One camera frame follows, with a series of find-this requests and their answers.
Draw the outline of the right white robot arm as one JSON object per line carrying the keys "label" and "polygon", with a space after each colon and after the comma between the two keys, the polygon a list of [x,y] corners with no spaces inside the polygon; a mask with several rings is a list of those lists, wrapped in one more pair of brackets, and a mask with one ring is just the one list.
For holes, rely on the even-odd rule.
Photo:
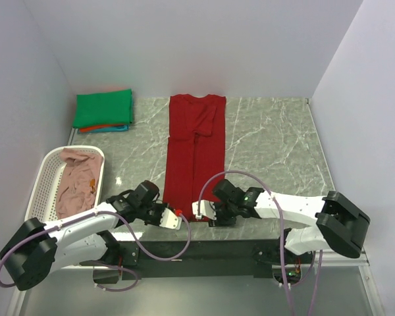
{"label": "right white robot arm", "polygon": [[213,226],[232,226],[237,217],[284,219],[302,225],[284,233],[277,244],[276,256],[289,263],[309,251],[332,250],[357,259],[361,255],[370,225],[369,216],[340,192],[326,196],[293,196],[263,188],[243,191],[227,179],[213,188],[216,202],[202,200],[194,204],[196,216],[202,215]]}

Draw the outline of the red t shirt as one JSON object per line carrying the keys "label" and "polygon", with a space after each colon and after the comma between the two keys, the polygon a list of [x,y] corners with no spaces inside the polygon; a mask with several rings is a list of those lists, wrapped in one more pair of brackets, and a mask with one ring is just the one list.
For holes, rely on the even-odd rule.
{"label": "red t shirt", "polygon": [[226,98],[178,94],[169,101],[163,201],[195,221],[192,204],[204,184],[224,171]]}

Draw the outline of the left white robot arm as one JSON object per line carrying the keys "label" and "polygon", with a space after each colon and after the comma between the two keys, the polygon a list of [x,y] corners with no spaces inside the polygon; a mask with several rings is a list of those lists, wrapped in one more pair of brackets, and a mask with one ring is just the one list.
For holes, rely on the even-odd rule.
{"label": "left white robot arm", "polygon": [[145,180],[136,189],[111,196],[76,215],[44,223],[36,217],[28,219],[0,252],[0,286],[8,287],[1,280],[3,269],[12,279],[11,286],[25,291],[63,267],[87,261],[112,264],[119,256],[120,244],[111,230],[136,219],[176,229],[176,214],[158,197],[158,187]]}

